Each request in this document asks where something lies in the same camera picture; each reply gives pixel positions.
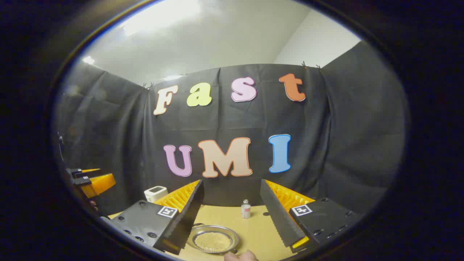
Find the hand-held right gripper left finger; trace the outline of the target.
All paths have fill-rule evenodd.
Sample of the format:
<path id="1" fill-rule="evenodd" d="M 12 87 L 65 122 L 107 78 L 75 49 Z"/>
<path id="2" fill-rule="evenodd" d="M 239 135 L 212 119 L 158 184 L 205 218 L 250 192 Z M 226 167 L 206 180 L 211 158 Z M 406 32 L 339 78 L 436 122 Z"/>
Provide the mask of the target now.
<path id="1" fill-rule="evenodd" d="M 197 180 L 155 203 L 139 200 L 108 225 L 146 249 L 178 255 L 187 243 L 204 198 L 204 185 Z"/>

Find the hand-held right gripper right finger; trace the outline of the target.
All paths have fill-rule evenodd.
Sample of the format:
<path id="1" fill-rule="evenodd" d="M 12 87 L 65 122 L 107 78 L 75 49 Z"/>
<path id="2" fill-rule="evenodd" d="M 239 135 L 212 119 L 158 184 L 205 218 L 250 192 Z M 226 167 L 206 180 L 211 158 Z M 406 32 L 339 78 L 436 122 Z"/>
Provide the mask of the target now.
<path id="1" fill-rule="evenodd" d="M 265 179 L 261 180 L 260 197 L 292 253 L 316 251 L 360 221 L 358 213 L 327 197 L 313 200 Z"/>

